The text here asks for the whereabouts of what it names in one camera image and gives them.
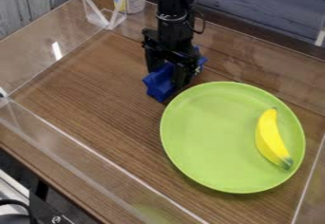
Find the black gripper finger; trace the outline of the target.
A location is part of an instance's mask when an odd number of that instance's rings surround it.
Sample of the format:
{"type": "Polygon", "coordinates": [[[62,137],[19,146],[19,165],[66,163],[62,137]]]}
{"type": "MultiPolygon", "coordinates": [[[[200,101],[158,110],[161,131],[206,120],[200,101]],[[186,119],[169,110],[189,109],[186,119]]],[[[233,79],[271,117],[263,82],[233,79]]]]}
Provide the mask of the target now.
{"type": "Polygon", "coordinates": [[[157,47],[145,47],[148,71],[153,72],[164,64],[164,51],[157,47]]]}
{"type": "Polygon", "coordinates": [[[200,66],[197,63],[181,64],[174,66],[173,83],[177,89],[185,87],[192,78],[198,74],[200,66]]]}

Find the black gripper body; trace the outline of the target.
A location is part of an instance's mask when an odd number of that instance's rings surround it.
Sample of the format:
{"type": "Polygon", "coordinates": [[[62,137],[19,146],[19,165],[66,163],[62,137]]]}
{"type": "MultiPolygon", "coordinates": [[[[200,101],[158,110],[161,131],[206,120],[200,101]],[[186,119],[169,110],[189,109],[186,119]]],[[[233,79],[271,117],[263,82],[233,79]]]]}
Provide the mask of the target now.
{"type": "Polygon", "coordinates": [[[158,47],[168,51],[192,52],[196,18],[192,13],[182,16],[158,14],[158,28],[142,30],[142,47],[158,47]]]}

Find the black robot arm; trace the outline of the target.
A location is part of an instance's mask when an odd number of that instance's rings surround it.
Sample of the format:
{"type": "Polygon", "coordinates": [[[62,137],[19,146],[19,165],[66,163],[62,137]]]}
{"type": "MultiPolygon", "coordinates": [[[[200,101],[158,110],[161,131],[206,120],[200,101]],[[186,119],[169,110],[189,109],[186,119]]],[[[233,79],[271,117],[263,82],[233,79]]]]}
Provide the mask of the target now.
{"type": "Polygon", "coordinates": [[[177,88],[186,86],[197,72],[201,53],[193,45],[196,11],[194,0],[157,0],[158,28],[142,30],[148,71],[165,62],[176,65],[172,82],[177,88]]]}

